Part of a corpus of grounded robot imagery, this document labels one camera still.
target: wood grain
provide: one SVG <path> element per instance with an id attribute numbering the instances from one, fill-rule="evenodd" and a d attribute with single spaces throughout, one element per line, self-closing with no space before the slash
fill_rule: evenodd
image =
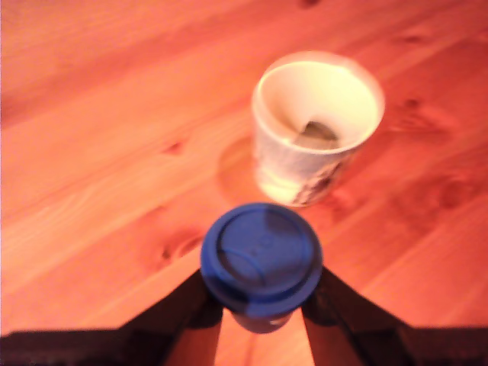
<path id="1" fill-rule="evenodd" d="M 2 2 L 2 334 L 119 326 L 199 266 L 252 180 L 252 88 L 286 53 L 350 56 L 378 131 L 299 209 L 324 262 L 413 325 L 488 325 L 484 0 Z M 300 311 L 216 364 L 312 364 Z"/>

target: printed cup design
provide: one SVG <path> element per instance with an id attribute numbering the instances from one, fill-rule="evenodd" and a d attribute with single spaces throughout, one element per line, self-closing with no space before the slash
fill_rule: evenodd
<path id="1" fill-rule="evenodd" d="M 255 87 L 252 111 L 258 186 L 277 202 L 304 206 L 326 194 L 376 130 L 384 97 L 357 63 L 310 51 L 286 56 L 266 70 Z M 336 140 L 320 140 L 328 135 L 316 126 Z"/>

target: tea bag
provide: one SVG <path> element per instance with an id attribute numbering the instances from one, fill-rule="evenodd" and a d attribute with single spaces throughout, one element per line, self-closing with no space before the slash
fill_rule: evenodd
<path id="1" fill-rule="evenodd" d="M 339 137 L 325 124 L 311 120 L 298 134 L 294 143 L 309 149 L 337 149 Z"/>

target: blue plastic lid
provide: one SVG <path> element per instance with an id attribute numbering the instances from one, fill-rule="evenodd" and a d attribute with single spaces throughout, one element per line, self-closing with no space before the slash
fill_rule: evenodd
<path id="1" fill-rule="evenodd" d="M 210 228 L 201 273 L 210 292 L 231 311 L 279 316 L 312 294 L 322 273 L 322 249 L 297 213 L 275 204 L 247 204 Z"/>

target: wood knot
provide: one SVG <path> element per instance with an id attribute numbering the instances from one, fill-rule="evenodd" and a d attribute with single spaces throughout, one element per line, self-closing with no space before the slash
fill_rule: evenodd
<path id="1" fill-rule="evenodd" d="M 303 8 L 311 8 L 319 4 L 320 0 L 301 0 L 300 4 Z"/>
<path id="2" fill-rule="evenodd" d="M 470 201 L 477 192 L 477 186 L 467 174 L 446 177 L 438 193 L 440 207 L 453 209 Z"/>
<path id="3" fill-rule="evenodd" d="M 178 141 L 178 142 L 173 143 L 172 145 L 162 149 L 161 154 L 180 155 L 182 151 L 183 151 L 183 143 Z"/>
<path id="4" fill-rule="evenodd" d="M 398 117 L 390 130 L 410 133 L 447 133 L 458 122 L 446 111 L 426 104 L 419 98 L 408 98 L 396 108 Z"/>
<path id="5" fill-rule="evenodd" d="M 432 38 L 432 32 L 426 27 L 415 27 L 399 35 L 396 40 L 401 43 L 417 45 L 426 43 Z"/>

